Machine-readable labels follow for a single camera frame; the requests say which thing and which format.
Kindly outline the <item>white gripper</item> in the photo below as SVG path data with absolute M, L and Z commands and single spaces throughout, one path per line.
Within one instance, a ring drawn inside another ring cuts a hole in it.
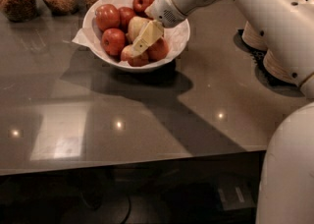
M 164 34 L 164 28 L 174 28 L 186 19 L 175 0 L 154 0 L 145 9 L 145 14 L 154 19 L 141 29 L 139 36 L 131 43 L 134 56 L 145 52 Z

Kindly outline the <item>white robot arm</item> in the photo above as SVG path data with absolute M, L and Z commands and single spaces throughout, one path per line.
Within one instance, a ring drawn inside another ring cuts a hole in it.
M 216 0 L 155 0 L 132 45 L 138 56 L 196 8 Z M 314 96 L 313 7 L 296 0 L 233 0 L 307 98 Z M 288 116 L 264 157 L 256 224 L 314 224 L 314 106 Z

